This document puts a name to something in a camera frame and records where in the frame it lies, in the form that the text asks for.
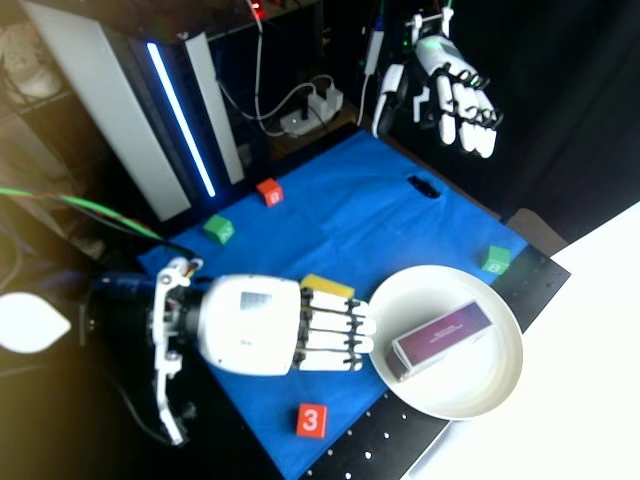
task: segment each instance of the red block with number 3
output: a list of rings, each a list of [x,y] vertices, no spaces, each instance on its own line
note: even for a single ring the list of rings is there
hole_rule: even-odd
[[[269,178],[264,182],[259,183],[256,188],[264,197],[264,203],[267,204],[267,207],[273,207],[284,200],[282,187],[273,178]]]
[[[327,407],[301,403],[298,410],[298,428],[300,437],[324,438],[327,428]]]

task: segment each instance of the blue led light strip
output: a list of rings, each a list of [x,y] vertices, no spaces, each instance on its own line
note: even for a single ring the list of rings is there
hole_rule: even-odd
[[[215,196],[216,191],[213,189],[209,173],[204,166],[204,162],[202,161],[202,157],[198,151],[198,146],[193,139],[193,135],[191,135],[189,124],[187,123],[187,119],[184,117],[182,107],[180,106],[180,102],[178,102],[178,97],[176,97],[176,92],[173,90],[173,85],[171,84],[169,74],[167,73],[167,69],[164,66],[160,52],[158,51],[158,46],[155,43],[147,43],[147,50],[149,51],[153,66],[155,67],[158,77],[160,78],[160,82],[162,83],[162,88],[164,88],[164,92],[167,94],[167,99],[169,100],[173,114],[176,116],[182,135],[184,135],[184,139],[187,141],[187,146],[189,147],[193,161],[198,168],[198,173],[200,173],[202,182],[204,183],[209,196],[213,197]]]

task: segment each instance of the small product box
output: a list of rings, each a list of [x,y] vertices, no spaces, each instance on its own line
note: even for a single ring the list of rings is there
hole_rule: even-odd
[[[387,365],[398,380],[406,380],[440,361],[454,348],[476,341],[491,326],[489,317],[472,302],[393,340]]]

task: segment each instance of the white robotic hand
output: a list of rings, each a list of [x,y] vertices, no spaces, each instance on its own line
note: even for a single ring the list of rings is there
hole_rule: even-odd
[[[204,358],[245,375],[359,370],[373,350],[368,305],[261,275],[229,275],[205,293],[197,337]]]
[[[404,102],[413,82],[422,87],[413,96],[414,123],[423,120],[422,106],[426,104],[426,116],[430,122],[438,124],[442,143],[452,145],[458,138],[465,151],[488,158],[493,153],[496,128],[502,115],[484,92],[488,80],[480,78],[447,38],[452,16],[451,9],[443,8],[442,33],[423,37],[420,35],[428,29],[423,26],[420,15],[409,24],[414,55],[406,66],[394,64],[387,70],[372,131],[376,137],[389,131],[394,113]]]

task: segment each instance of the white table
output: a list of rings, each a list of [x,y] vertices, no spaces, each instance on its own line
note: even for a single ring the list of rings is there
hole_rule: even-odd
[[[524,335],[515,391],[407,479],[640,479],[640,203],[553,260],[572,276]]]

